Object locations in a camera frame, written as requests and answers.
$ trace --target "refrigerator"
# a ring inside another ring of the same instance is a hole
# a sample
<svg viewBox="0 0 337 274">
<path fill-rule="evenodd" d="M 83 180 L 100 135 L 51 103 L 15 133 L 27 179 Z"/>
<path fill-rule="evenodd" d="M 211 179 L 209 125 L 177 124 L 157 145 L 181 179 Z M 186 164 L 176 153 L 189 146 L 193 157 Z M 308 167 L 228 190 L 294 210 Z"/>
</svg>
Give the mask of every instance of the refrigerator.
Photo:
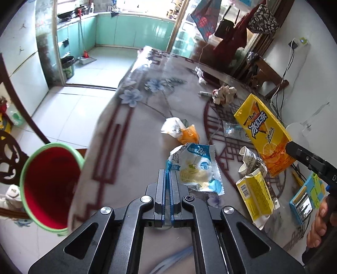
<svg viewBox="0 0 337 274">
<path fill-rule="evenodd" d="M 0 37 L 0 52 L 11 83 L 32 116 L 48 92 L 37 51 L 35 5 L 29 0 L 18 10 Z M 4 87 L 0 96 L 10 98 Z"/>
</svg>

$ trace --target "finger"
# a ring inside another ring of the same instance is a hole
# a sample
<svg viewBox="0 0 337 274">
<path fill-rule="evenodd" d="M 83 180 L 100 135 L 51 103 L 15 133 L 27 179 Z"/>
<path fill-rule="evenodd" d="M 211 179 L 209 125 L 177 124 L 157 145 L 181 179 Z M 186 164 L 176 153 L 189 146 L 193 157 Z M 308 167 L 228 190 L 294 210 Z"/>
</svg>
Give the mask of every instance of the finger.
<svg viewBox="0 0 337 274">
<path fill-rule="evenodd" d="M 311 243 L 311 231 L 307 234 L 307 247 L 313 247 L 313 244 Z"/>
<path fill-rule="evenodd" d="M 319 214 L 316 214 L 316 218 L 315 218 L 315 231 L 316 233 L 318 233 L 320 236 L 324 236 L 324 234 L 327 231 L 327 225 L 326 223 L 323 221 L 323 218 L 320 216 Z"/>
<path fill-rule="evenodd" d="M 323 218 L 327 212 L 328 212 L 328 203 L 327 203 L 327 197 L 325 197 L 319 206 L 319 214 Z"/>
<path fill-rule="evenodd" d="M 337 213 L 332 213 L 330 217 L 330 223 L 333 226 L 337 226 Z"/>
<path fill-rule="evenodd" d="M 310 231 L 310 245 L 308 247 L 318 247 L 321 243 L 322 239 L 318 235 L 318 233 L 315 230 L 315 222 L 311 225 L 311 231 Z"/>
</svg>

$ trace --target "yellow box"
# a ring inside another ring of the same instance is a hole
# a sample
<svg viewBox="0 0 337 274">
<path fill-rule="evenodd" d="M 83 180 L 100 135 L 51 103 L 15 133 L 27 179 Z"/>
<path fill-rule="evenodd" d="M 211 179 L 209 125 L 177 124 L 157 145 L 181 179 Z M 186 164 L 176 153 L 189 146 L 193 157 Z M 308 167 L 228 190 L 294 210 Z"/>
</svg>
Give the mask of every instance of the yellow box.
<svg viewBox="0 0 337 274">
<path fill-rule="evenodd" d="M 260 170 L 243 177 L 236 186 L 253 223 L 262 229 L 269 215 L 273 213 L 274 204 Z"/>
<path fill-rule="evenodd" d="M 276 176 L 295 162 L 285 152 L 290 136 L 259 98 L 249 95 L 234 117 L 252 140 L 271 176 Z"/>
</svg>

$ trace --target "floral tablecloth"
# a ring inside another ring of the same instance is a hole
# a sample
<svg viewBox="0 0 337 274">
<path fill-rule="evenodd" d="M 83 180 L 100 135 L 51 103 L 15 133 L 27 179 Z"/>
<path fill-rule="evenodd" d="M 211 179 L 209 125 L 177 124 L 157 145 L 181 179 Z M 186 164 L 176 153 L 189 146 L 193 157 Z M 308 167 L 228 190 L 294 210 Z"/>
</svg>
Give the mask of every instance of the floral tablecloth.
<svg viewBox="0 0 337 274">
<path fill-rule="evenodd" d="M 238 98 L 228 108 L 219 108 L 209 98 L 200 96 L 199 91 L 211 92 L 214 87 L 198 83 L 196 66 L 234 86 Z M 149 184 L 157 181 L 158 171 L 165 168 L 170 151 L 181 145 L 160 132 L 166 117 L 178 117 L 194 124 L 200 144 L 216 145 L 225 194 L 219 199 L 209 198 L 209 204 L 215 207 L 232 205 L 249 218 L 232 185 L 240 179 L 240 148 L 254 147 L 226 138 L 222 125 L 222 121 L 236 122 L 233 113 L 249 94 L 244 84 L 226 74 L 188 58 L 145 47 L 98 121 L 71 205 L 69 228 L 76 229 L 103 206 L 128 205 L 143 196 Z M 284 174 L 269 179 L 280 197 L 281 208 L 269 219 L 266 233 L 289 250 L 303 235 L 303 227 L 296 226 L 288 206 L 294 182 L 290 173 L 286 180 Z M 191 243 L 189 228 L 146 228 L 139 273 L 149 273 L 159 262 Z M 193 256 L 166 273 L 176 272 L 195 273 Z"/>
</svg>

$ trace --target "cupboard door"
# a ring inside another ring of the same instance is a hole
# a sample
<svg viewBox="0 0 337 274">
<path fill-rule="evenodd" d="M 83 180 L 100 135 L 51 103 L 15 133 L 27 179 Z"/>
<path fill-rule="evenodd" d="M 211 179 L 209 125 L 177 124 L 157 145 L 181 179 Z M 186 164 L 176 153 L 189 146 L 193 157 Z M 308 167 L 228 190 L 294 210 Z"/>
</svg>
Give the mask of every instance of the cupboard door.
<svg viewBox="0 0 337 274">
<path fill-rule="evenodd" d="M 166 50 L 171 34 L 173 32 L 174 28 L 174 23 L 173 22 L 167 22 L 167 21 L 162 21 L 159 30 L 158 30 L 158 35 L 156 39 L 156 45 L 155 48 L 159 50 Z"/>
<path fill-rule="evenodd" d="M 95 47 L 96 44 L 96 16 L 87 18 L 82 21 L 84 28 L 84 46 L 86 51 L 89 51 Z"/>
<path fill-rule="evenodd" d="M 59 48 L 59 53 L 60 57 L 62 58 L 67 52 L 70 51 L 69 45 L 66 47 L 62 43 L 62 41 L 66 40 L 69 38 L 68 34 L 68 26 L 65 26 L 63 28 L 60 28 L 57 30 L 57 43 L 58 43 L 58 48 Z"/>
<path fill-rule="evenodd" d="M 134 47 L 139 49 L 144 46 L 156 48 L 156 38 L 161 20 L 139 17 L 137 21 Z"/>
<path fill-rule="evenodd" d="M 9 76 L 37 52 L 35 4 L 36 1 L 24 3 L 0 37 L 0 51 Z"/>
<path fill-rule="evenodd" d="M 97 45 L 113 46 L 115 44 L 117 17 L 118 16 L 111 17 L 110 15 L 97 16 L 97 33 L 96 33 Z"/>
<path fill-rule="evenodd" d="M 74 23 L 69 25 L 69 46 L 70 55 L 75 57 L 75 60 L 80 56 L 80 24 Z"/>
<path fill-rule="evenodd" d="M 115 45 L 133 47 L 137 24 L 139 24 L 138 16 L 118 15 L 115 33 Z"/>
</svg>

